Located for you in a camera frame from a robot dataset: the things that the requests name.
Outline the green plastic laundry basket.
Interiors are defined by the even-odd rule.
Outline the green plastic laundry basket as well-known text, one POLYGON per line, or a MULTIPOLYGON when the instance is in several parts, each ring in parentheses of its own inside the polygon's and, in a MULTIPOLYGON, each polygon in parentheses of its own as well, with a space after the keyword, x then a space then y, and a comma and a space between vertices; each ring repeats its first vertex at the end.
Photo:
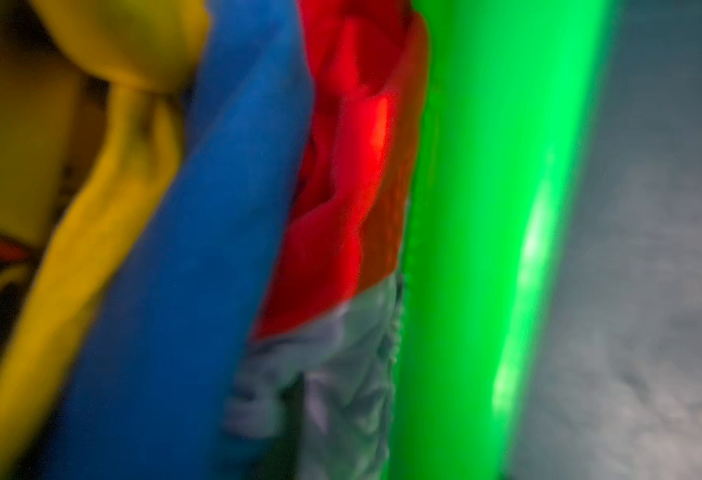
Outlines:
POLYGON ((615 1, 419 1, 432 53, 388 479, 499 479, 615 1))

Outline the yellow printed t-shirt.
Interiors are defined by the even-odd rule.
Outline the yellow printed t-shirt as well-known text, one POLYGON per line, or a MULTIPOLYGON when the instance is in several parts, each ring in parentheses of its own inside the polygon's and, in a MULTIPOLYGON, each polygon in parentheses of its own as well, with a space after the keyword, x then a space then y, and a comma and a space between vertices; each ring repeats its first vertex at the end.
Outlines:
POLYGON ((0 479, 183 159, 201 1, 0 1, 0 479))

